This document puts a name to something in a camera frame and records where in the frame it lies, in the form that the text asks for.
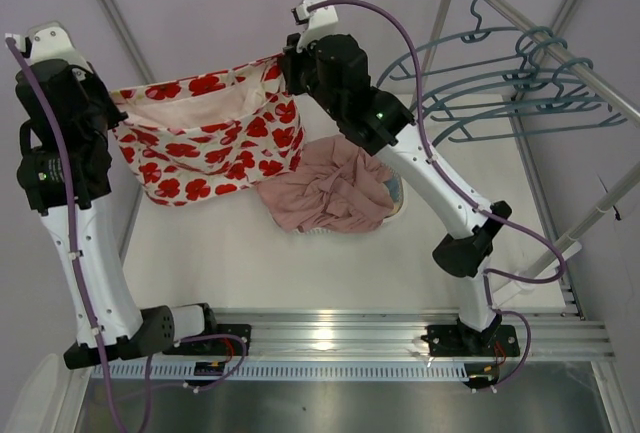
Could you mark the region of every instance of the white tabletop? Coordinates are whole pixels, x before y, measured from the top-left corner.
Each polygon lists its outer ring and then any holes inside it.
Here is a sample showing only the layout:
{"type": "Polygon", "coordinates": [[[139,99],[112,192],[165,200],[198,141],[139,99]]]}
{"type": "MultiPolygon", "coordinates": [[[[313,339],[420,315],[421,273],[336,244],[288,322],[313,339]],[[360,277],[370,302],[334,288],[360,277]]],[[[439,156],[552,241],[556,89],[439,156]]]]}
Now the white tabletop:
{"type": "MultiPolygon", "coordinates": [[[[337,133],[313,100],[300,97],[296,103],[308,141],[337,133]]],[[[442,128],[430,123],[430,136],[442,128]]],[[[508,120],[477,122],[471,129],[475,134],[511,131],[508,120]]],[[[506,200],[514,221],[542,231],[513,139],[445,141],[438,150],[477,191],[506,200]]],[[[127,282],[140,307],[207,302],[214,309],[456,308],[456,279],[431,258],[446,231],[410,188],[406,197],[402,216],[377,231],[298,235],[280,230],[254,190],[179,208],[155,205],[145,196],[125,260],[127,282]]],[[[521,270],[543,251],[534,240],[503,228],[494,241],[492,265],[521,270]]],[[[493,281],[494,288],[502,284],[493,281]]],[[[559,286],[551,284],[505,306],[560,311],[564,301],[559,286]]]]}

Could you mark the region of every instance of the crumpled pink fabric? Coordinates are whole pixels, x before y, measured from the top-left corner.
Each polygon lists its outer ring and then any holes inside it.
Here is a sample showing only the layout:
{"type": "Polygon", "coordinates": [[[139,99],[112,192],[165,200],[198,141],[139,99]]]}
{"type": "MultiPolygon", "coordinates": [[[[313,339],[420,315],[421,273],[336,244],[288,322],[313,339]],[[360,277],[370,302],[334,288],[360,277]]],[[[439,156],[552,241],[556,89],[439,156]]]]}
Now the crumpled pink fabric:
{"type": "Polygon", "coordinates": [[[362,233],[393,210],[383,184],[391,177],[387,166],[338,135],[305,145],[295,172],[262,182],[257,191],[286,231],[362,233]]]}

